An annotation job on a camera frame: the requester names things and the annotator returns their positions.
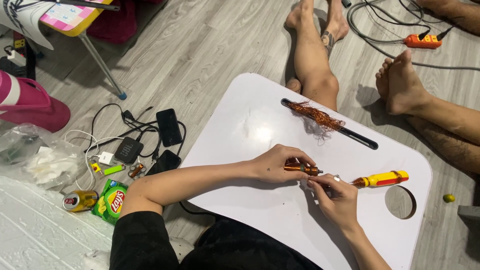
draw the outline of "white lap desk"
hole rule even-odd
[[[343,115],[312,102],[345,127],[376,143],[367,146],[338,132],[320,139],[318,126],[280,104],[287,98],[305,101],[257,74],[236,77],[199,135],[181,167],[250,160],[275,144],[298,147],[325,173],[350,182],[361,176],[404,170],[400,185],[415,197],[416,212],[406,220],[385,205],[389,186],[363,188],[358,195],[358,220],[373,246],[393,269],[409,269],[427,202],[432,170],[417,151]],[[212,188],[189,201],[206,210],[241,221],[302,253],[324,270],[357,269],[341,232],[323,215],[305,183],[269,184],[238,179]]]

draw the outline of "wooden floor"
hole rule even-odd
[[[291,36],[284,20],[296,0],[170,0],[164,10],[150,23],[137,44],[123,58],[100,51],[128,98],[117,99],[104,74],[87,53],[79,39],[50,33],[55,51],[44,49],[45,58],[38,63],[37,80],[55,98],[65,102],[72,118],[60,132],[80,129],[90,132],[95,113],[107,103],[118,103],[123,110],[138,116],[154,106],[142,121],[155,120],[155,113],[174,108],[177,118],[188,128],[180,156],[184,158],[208,121],[215,106],[234,77],[241,73],[258,73],[280,84],[292,74]],[[399,19],[413,21],[396,0],[381,3]],[[319,23],[326,20],[327,3],[315,1]],[[421,33],[421,27],[381,25],[374,22],[366,10],[355,17],[358,27],[372,37],[389,39]],[[433,26],[440,33],[448,25]],[[480,67],[478,47],[480,37],[454,28],[437,50],[413,50],[413,59],[439,65]],[[384,50],[398,54],[402,45],[384,45]],[[353,32],[336,44],[330,66],[340,82],[339,112],[422,153],[433,170],[433,183],[428,206],[419,234],[412,269],[480,269],[478,236],[470,233],[457,216],[458,205],[471,205],[475,181],[453,168],[432,151],[404,122],[402,117],[385,113],[375,89],[374,74],[385,56],[371,48]],[[425,88],[448,101],[480,110],[480,72],[452,71],[416,67]],[[0,123],[5,130],[12,125]],[[95,123],[97,138],[117,136],[128,128],[120,119],[118,108],[105,109]],[[73,144],[86,148],[83,134],[70,133]],[[142,139],[145,151],[153,150],[156,135]],[[118,142],[103,147],[114,151]],[[114,180],[129,183],[126,174],[115,174]],[[104,180],[97,180],[101,190]],[[79,178],[86,187],[89,175]],[[76,188],[66,186],[63,192]],[[452,193],[454,203],[446,204],[442,195]],[[389,200],[392,208],[402,210],[398,200]],[[209,223],[208,217],[191,216],[178,204],[166,211],[168,232],[194,242]]]

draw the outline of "green chip bag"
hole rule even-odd
[[[100,194],[100,198],[92,210],[92,214],[102,217],[106,222],[115,225],[120,216],[121,205],[127,194],[128,186],[108,179]]]

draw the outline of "black sleeve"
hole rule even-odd
[[[173,270],[179,267],[163,217],[155,212],[128,214],[117,221],[110,270]]]

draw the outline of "smartphone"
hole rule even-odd
[[[181,158],[170,150],[165,150],[146,175],[174,170],[180,166]]]
[[[156,113],[156,122],[162,134],[163,146],[169,147],[181,143],[181,134],[174,109]]]

